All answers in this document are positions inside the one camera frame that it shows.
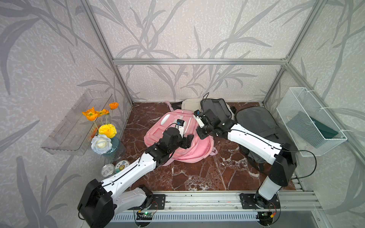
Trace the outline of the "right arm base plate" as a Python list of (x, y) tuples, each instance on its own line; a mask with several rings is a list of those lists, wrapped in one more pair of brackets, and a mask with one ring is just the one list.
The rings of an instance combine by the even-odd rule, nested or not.
[(252, 210), (281, 209), (280, 200), (277, 194), (275, 194), (273, 198), (270, 200), (265, 199), (258, 193), (255, 194), (241, 193), (239, 197), (243, 209), (252, 209)]

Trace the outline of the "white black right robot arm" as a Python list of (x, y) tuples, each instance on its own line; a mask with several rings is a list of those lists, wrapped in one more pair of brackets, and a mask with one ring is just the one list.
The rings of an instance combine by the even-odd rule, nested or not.
[(210, 109), (205, 112), (194, 111), (194, 118), (201, 139), (208, 136), (227, 139), (249, 149), (271, 165), (270, 173), (256, 192), (257, 199), (271, 200), (282, 187), (289, 185), (297, 167), (294, 152), (247, 130), (232, 119), (220, 120)]

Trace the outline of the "pink backpack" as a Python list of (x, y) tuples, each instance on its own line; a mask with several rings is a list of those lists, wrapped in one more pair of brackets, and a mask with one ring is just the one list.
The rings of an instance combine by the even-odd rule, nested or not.
[(175, 151), (172, 158), (170, 158), (164, 166), (171, 164), (173, 161), (196, 163), (202, 159), (207, 158), (209, 155), (214, 156), (218, 153), (214, 147), (214, 139), (212, 136), (208, 136), (205, 139), (200, 139), (197, 134), (197, 127), (199, 126), (194, 114), (189, 110), (181, 110), (172, 108), (172, 105), (167, 102), (170, 112), (166, 113), (160, 120), (153, 125), (144, 136), (144, 143), (146, 146), (151, 146), (158, 142), (163, 137), (163, 132), (168, 127), (177, 128), (180, 135), (187, 137), (193, 135), (193, 141), (190, 148), (179, 148)]

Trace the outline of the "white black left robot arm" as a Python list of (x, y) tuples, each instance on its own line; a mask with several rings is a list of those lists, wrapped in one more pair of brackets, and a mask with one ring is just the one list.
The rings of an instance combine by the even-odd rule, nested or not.
[(151, 191), (143, 187), (127, 189), (145, 174), (167, 163), (177, 149), (190, 148), (193, 139), (194, 135), (183, 137), (178, 129), (169, 127), (158, 142), (127, 168), (103, 181), (91, 180), (78, 204), (79, 214), (91, 228), (104, 228), (116, 213), (147, 204)]

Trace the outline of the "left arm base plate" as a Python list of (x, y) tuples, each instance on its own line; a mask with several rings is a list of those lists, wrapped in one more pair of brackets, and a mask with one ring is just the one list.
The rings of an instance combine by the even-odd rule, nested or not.
[(165, 203), (165, 194), (152, 194), (148, 195), (145, 201), (137, 208), (140, 210), (164, 210)]

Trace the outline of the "grey fabric backpack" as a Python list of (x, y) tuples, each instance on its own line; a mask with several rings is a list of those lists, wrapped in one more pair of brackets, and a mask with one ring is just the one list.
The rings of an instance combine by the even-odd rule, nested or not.
[[(242, 109), (235, 114), (235, 121), (247, 130), (272, 142), (289, 144), (287, 149), (290, 151), (296, 149), (287, 133), (277, 125), (271, 113), (264, 107), (254, 106)], [(262, 174), (267, 174), (264, 167), (266, 161), (262, 157), (243, 146), (240, 146), (240, 152), (253, 168)]]

